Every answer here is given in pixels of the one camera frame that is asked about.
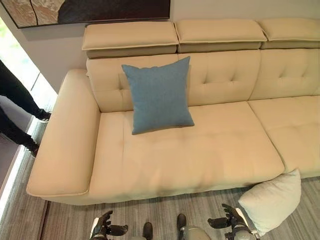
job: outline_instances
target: white pillow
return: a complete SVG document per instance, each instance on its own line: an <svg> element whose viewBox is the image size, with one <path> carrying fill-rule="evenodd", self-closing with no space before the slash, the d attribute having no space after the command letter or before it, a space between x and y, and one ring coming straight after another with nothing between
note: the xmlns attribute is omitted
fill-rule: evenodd
<svg viewBox="0 0 320 240"><path fill-rule="evenodd" d="M299 205L301 178L298 169L260 183L239 199L259 234L278 227Z"/></svg>

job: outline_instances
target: sofa armrest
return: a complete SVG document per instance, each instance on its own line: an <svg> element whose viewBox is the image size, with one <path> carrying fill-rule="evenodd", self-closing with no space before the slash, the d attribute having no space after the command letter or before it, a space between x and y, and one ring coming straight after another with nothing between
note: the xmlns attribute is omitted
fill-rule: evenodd
<svg viewBox="0 0 320 240"><path fill-rule="evenodd" d="M43 135L27 193L58 197L88 192L99 122L100 110L86 71L69 71Z"/></svg>

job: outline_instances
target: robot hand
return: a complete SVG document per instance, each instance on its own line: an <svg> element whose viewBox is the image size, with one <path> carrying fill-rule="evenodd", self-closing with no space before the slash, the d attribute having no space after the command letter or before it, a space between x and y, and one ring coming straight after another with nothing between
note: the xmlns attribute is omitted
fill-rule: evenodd
<svg viewBox="0 0 320 240"><path fill-rule="evenodd" d="M231 226L232 232L225 234L227 240L255 240L245 220L238 214L237 210L227 204L222 204L225 216L217 219L208 219L209 225L214 229L223 229Z"/></svg>
<svg viewBox="0 0 320 240"><path fill-rule="evenodd" d="M107 235L122 236L127 233L128 225L118 226L111 225L110 216L113 211L108 211L101 216L95 225L90 240L108 240Z"/></svg>

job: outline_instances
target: tufted back cushion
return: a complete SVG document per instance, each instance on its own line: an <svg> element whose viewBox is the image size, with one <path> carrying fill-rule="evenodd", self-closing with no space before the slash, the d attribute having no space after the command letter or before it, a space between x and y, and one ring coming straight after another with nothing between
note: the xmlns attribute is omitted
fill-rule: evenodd
<svg viewBox="0 0 320 240"><path fill-rule="evenodd" d="M319 94L319 49L261 50L261 64L250 100Z"/></svg>
<svg viewBox="0 0 320 240"><path fill-rule="evenodd" d="M133 110L122 64L150 68L187 56L191 56L187 79L189 106L249 99L258 76L259 50L88 59L88 75L101 112Z"/></svg>

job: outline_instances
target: pillow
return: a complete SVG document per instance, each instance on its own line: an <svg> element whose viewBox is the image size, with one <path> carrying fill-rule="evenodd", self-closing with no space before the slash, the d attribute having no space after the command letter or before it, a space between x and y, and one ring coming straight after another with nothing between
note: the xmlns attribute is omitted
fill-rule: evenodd
<svg viewBox="0 0 320 240"><path fill-rule="evenodd" d="M122 65L133 101L133 131L194 126L188 110L186 86L190 57L151 68Z"/></svg>
<svg viewBox="0 0 320 240"><path fill-rule="evenodd" d="M298 169L254 186L239 199L259 234L278 227L299 205L301 178Z"/></svg>

